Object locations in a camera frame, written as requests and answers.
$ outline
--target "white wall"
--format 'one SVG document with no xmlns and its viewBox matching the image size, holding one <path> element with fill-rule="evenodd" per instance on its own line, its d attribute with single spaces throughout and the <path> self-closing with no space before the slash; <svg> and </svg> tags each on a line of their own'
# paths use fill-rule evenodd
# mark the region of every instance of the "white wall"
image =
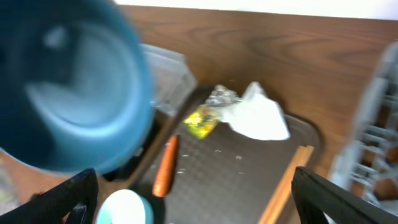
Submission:
<svg viewBox="0 0 398 224">
<path fill-rule="evenodd" d="M 398 0 L 115 0 L 118 4 L 398 20 Z"/>
</svg>

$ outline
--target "yellow wrapper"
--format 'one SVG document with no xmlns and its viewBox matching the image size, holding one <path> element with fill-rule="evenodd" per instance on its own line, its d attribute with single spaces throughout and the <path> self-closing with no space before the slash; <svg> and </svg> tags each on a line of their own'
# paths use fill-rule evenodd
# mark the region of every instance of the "yellow wrapper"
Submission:
<svg viewBox="0 0 398 224">
<path fill-rule="evenodd" d="M 200 105 L 184 123 L 198 139 L 204 139 L 218 124 L 218 115 L 206 105 Z"/>
</svg>

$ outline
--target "carrot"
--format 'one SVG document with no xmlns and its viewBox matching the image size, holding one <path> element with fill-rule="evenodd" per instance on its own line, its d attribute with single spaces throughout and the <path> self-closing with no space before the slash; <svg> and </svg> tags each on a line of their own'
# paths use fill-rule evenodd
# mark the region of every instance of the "carrot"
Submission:
<svg viewBox="0 0 398 224">
<path fill-rule="evenodd" d="M 157 171 L 152 194 L 157 197 L 164 197 L 170 190 L 171 181 L 174 174 L 175 161 L 177 159 L 178 151 L 178 135 L 174 135 L 169 139 L 166 145 L 166 150 Z"/>
</svg>

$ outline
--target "gray dish rack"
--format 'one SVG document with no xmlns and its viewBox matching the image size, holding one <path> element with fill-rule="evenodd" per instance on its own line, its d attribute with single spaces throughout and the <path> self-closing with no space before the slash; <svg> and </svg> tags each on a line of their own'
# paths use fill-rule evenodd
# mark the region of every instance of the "gray dish rack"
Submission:
<svg viewBox="0 0 398 224">
<path fill-rule="evenodd" d="M 359 183 L 365 201 L 398 216 L 398 200 L 380 201 L 374 193 L 376 183 L 386 179 L 398 188 L 398 164 L 387 162 L 398 147 L 398 42 L 384 52 L 351 127 L 329 179 L 346 190 Z M 369 164 L 361 162 L 365 154 L 373 155 Z"/>
</svg>

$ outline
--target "blue bowl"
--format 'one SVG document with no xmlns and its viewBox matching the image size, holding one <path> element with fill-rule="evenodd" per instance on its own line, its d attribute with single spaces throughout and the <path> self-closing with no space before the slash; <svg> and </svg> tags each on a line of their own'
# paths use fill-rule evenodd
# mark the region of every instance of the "blue bowl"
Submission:
<svg viewBox="0 0 398 224">
<path fill-rule="evenodd" d="M 154 119 L 136 31 L 111 1 L 5 1 L 0 146 L 59 174 L 125 164 Z"/>
</svg>

